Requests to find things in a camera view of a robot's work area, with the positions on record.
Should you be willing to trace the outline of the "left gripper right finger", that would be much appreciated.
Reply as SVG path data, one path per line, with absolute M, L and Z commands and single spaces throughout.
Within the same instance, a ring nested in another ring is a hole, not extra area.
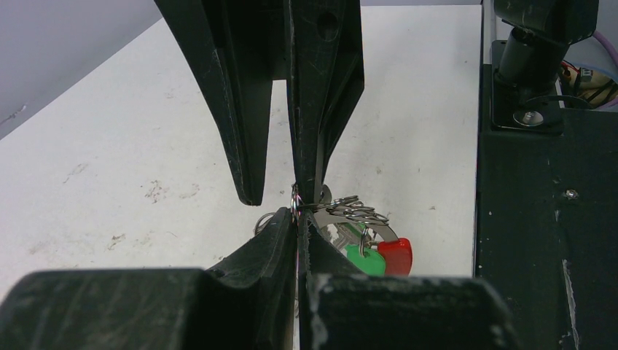
M 369 276 L 298 219 L 301 349 L 518 349 L 505 302 L 482 279 Z

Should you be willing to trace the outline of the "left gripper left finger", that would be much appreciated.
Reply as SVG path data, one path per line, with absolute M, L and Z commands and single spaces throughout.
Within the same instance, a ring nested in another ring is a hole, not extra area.
M 30 273 L 1 304 L 1 347 L 291 349 L 295 230 L 280 208 L 208 269 Z

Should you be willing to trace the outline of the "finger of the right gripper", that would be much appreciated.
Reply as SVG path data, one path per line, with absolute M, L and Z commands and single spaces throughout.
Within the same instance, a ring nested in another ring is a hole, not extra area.
M 329 159 L 364 90 L 359 1 L 285 1 L 294 175 L 304 203 L 321 197 Z
M 206 100 L 241 203 L 265 186 L 270 103 L 282 43 L 281 1 L 157 1 Z

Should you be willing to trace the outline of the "green key tag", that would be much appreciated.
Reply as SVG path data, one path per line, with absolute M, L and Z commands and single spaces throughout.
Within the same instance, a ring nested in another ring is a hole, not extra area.
M 359 245 L 345 246 L 346 257 L 362 272 L 371 276 L 383 276 L 386 272 L 386 261 L 374 249 L 360 250 Z

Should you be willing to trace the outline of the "large keyring with red sleeve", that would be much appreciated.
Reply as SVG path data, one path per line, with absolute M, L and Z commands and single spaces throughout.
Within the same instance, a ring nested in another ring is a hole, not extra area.
M 291 207 L 295 219 L 304 210 L 312 211 L 319 233 L 340 253 L 345 255 L 345 246 L 349 244 L 359 245 L 361 252 L 374 249 L 386 261 L 384 276 L 410 274 L 413 261 L 410 241 L 398 236 L 389 225 L 388 217 L 365 205 L 357 195 L 334 199 L 324 185 L 320 202 L 305 205 L 294 184 Z

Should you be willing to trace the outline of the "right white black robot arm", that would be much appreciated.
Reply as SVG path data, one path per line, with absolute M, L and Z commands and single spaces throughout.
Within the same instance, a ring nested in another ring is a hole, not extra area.
M 364 90 L 358 1 L 158 1 L 222 138 L 235 189 L 262 203 L 273 82 L 286 82 L 294 175 L 308 204 Z M 530 101 L 568 48 L 593 35 L 596 1 L 495 1 L 512 26 L 498 80 Z

